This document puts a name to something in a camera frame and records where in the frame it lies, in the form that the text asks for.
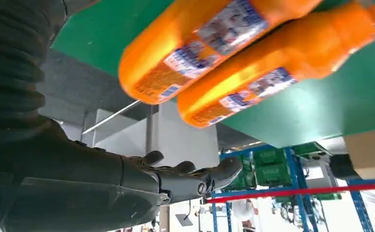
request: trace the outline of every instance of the orange plastic bottle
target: orange plastic bottle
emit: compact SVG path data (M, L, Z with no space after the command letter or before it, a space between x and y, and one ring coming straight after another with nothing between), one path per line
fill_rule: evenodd
M159 104L321 0L175 0L123 52L122 88Z
M180 116L202 128L308 78L335 72L375 40L375 5L355 1L295 20L246 48L178 96Z

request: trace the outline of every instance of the red barrier tape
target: red barrier tape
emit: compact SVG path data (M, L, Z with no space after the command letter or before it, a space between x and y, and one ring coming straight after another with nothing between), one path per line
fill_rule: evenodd
M366 185L353 185L345 187L330 187L330 188L306 188L306 189L293 189L293 190L282 190L282 191L273 191L273 192L262 192L247 194L242 196L231 196L231 197L220 197L214 199L208 199L208 203L225 203L227 201L241 200L241 199L250 199L250 198L259 198L259 197L282 197L282 196L294 196L297 194L321 194L321 193L333 193L333 192L342 192L342 191L359 191L359 190L372 190L375 189L375 184L366 184Z

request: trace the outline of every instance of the metal rod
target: metal rod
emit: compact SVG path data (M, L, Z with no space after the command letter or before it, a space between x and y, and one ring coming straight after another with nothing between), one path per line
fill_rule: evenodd
M155 105L149 106L149 112L146 117L146 154L153 148L153 114Z
M109 116L109 117L103 119L102 121L96 123L96 124L95 124L94 126L92 126L91 128L85 130L82 134L87 134L87 133L91 132L92 130L98 128L98 127L101 126L102 124L105 124L106 122L108 122L108 121L111 120L112 118L114 118L114 117L120 115L121 113L126 112L127 110L129 110L130 108L132 108L132 107L138 105L139 103L141 103L140 100L134 101L134 102L131 103L130 105L128 105L128 106L122 108L121 110L117 111L116 113L112 114L111 116Z

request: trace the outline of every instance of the green plastic crate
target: green plastic crate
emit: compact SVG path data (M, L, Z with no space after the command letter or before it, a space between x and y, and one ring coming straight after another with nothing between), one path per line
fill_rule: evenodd
M286 163L284 149L266 149L253 152L255 166L264 167L271 164Z
M314 152L320 152L321 150L318 149L314 143L307 143L307 144L301 144L292 147L294 154L303 156Z
M322 201L332 201L332 200L341 200L340 193L327 193L327 194L317 194L315 197Z
M275 164L255 169L257 183L261 186L291 185L287 164Z
M293 196L274 197L277 203L290 203L293 200Z
M251 157L247 155L239 156L243 164L243 170L239 173L236 179L230 185L225 187L226 190L244 190L253 189L257 187L257 182L252 169Z

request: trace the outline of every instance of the green table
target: green table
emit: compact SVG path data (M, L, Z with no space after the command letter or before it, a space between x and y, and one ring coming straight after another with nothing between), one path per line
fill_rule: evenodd
M125 46L171 2L103 0L71 18L54 48L117 78ZM223 123L276 147L375 130L375 43L332 76L298 83Z

